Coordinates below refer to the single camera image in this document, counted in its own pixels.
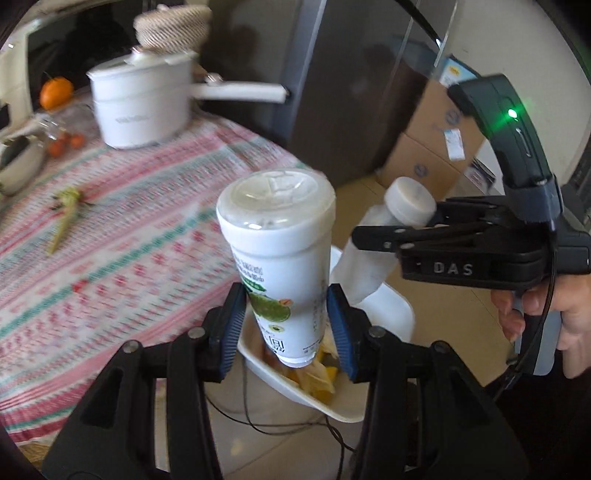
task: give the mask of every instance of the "label sticker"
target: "label sticker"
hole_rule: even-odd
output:
[[[453,128],[451,130],[445,130],[445,143],[447,145],[447,156],[452,161],[465,160],[466,154],[464,153],[464,144],[462,143],[462,135],[460,130]]]

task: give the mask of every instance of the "orange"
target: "orange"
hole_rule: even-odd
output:
[[[74,85],[64,77],[56,77],[43,84],[39,103],[45,110],[53,110],[69,102],[74,93]]]

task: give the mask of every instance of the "tablecloth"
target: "tablecloth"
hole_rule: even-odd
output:
[[[257,170],[301,165],[231,121],[204,115],[169,143],[101,140],[47,163],[0,218],[0,421],[24,442],[52,434],[128,339],[166,342],[220,305],[238,279],[215,203]],[[91,203],[59,250],[55,192]]]

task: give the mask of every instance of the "cherry tomato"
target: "cherry tomato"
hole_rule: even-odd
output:
[[[82,148],[86,145],[86,137],[82,134],[74,134],[70,137],[70,145],[72,148]]]
[[[62,140],[54,140],[47,146],[47,153],[50,157],[57,158],[61,157],[66,151],[66,143]]]

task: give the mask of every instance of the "cardboard box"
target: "cardboard box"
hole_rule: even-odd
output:
[[[442,200],[460,176],[462,173],[448,161],[402,134],[380,172],[378,181],[388,187],[398,177],[410,177],[425,185],[436,200]]]
[[[472,163],[484,141],[474,119],[463,116],[447,89],[435,80],[427,84],[405,133],[458,171]]]

